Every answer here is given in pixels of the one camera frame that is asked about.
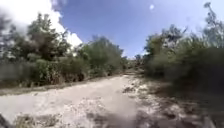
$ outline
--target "cloud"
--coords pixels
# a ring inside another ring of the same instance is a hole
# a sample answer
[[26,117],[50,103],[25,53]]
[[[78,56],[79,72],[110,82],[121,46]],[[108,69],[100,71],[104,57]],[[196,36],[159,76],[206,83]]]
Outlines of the cloud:
[[[52,28],[57,32],[64,32],[66,28],[60,23],[62,15],[56,9],[65,4],[66,0],[0,0],[0,10],[20,31],[25,32],[27,26],[37,18],[37,14],[42,13],[49,15]],[[75,33],[68,33],[68,41],[73,47],[82,43]]]
[[150,10],[153,10],[155,8],[155,6],[153,5],[153,4],[151,4],[150,6],[149,6],[149,9]]

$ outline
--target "dense vegetation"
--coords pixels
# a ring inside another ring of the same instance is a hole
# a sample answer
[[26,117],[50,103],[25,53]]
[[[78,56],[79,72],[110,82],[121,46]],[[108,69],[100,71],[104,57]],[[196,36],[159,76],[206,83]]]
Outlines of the dense vegetation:
[[105,37],[94,37],[75,49],[66,32],[51,28],[48,15],[39,14],[19,33],[10,21],[0,20],[0,85],[41,86],[122,72],[127,60]]
[[0,18],[0,84],[42,86],[109,76],[127,68],[143,69],[147,76],[163,78],[185,88],[222,90],[224,84],[224,23],[209,10],[202,33],[189,33],[174,25],[150,35],[144,56],[135,60],[105,37],[72,48],[66,32],[51,28],[47,15],[39,14],[21,34]]
[[201,34],[172,25],[149,36],[142,59],[148,76],[171,81],[182,90],[223,90],[224,23],[217,20],[210,3],[205,8],[209,12]]

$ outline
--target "tree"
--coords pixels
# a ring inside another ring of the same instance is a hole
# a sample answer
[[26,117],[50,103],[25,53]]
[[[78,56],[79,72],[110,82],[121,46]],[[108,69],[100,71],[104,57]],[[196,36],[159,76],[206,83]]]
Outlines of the tree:
[[152,57],[161,53],[161,51],[171,51],[177,46],[178,41],[183,37],[187,31],[181,31],[174,25],[171,25],[168,30],[163,29],[161,34],[154,34],[148,37],[147,44],[145,46],[146,52]]
[[207,25],[203,30],[204,40],[211,46],[224,47],[224,23],[217,20],[210,2],[205,3],[204,7],[209,11],[206,18]]
[[141,64],[142,64],[142,57],[141,57],[141,55],[138,54],[135,56],[135,66],[139,67],[139,66],[141,66]]
[[5,15],[0,14],[0,60],[8,60],[10,57],[11,33],[14,29]]
[[112,74],[121,69],[124,63],[119,46],[114,45],[105,37],[95,37],[90,43],[81,46],[77,57],[83,58],[96,74],[105,72]]
[[41,58],[52,61],[55,58],[64,56],[70,45],[66,41],[67,33],[57,33],[51,28],[51,21],[48,15],[38,15],[28,27],[27,37],[17,34],[15,36],[15,47],[13,53],[17,58],[32,60]]

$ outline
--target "rock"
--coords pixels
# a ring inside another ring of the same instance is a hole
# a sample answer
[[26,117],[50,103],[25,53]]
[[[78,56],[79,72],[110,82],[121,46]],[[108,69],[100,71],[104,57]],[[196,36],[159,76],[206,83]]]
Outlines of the rock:
[[135,91],[135,89],[133,87],[126,87],[124,90],[123,90],[123,93],[128,93],[128,92],[133,92]]
[[198,112],[198,106],[197,104],[186,104],[183,106],[185,113],[187,114],[194,114]]
[[34,93],[34,94],[33,94],[33,96],[37,96],[37,95],[38,95],[38,93]]
[[177,104],[171,105],[169,109],[170,111],[175,112],[176,115],[180,115],[184,113],[183,109]]
[[175,119],[176,115],[172,111],[164,111],[163,115],[168,119]]

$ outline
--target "dirt path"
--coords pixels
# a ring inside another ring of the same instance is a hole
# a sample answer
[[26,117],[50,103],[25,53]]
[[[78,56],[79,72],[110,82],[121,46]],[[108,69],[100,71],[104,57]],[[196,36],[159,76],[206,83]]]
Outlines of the dirt path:
[[54,128],[204,128],[202,118],[192,110],[187,114],[176,102],[144,95],[152,83],[139,82],[123,75],[64,89],[1,96],[0,113],[11,123],[26,114],[53,115],[57,121],[49,126]]
[[125,85],[130,84],[128,76],[118,76],[61,90],[32,92],[22,95],[1,96],[0,112],[13,122],[19,115],[60,115],[63,124],[79,123],[90,127],[86,113],[106,109],[112,113],[134,115],[136,104],[122,94]]

